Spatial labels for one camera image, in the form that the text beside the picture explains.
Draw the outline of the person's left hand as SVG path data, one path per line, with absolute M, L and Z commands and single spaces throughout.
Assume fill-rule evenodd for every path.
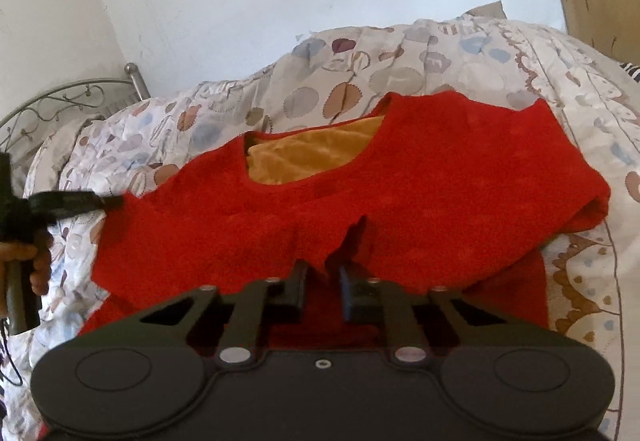
M 32 244 L 18 242 L 0 244 L 0 309 L 2 319 L 8 316 L 8 307 L 6 306 L 8 274 L 6 272 L 11 265 L 32 261 L 32 273 L 30 273 L 32 292 L 38 296 L 44 296 L 48 293 L 51 277 L 50 247 L 52 244 L 52 236 L 47 230 L 38 232 Z

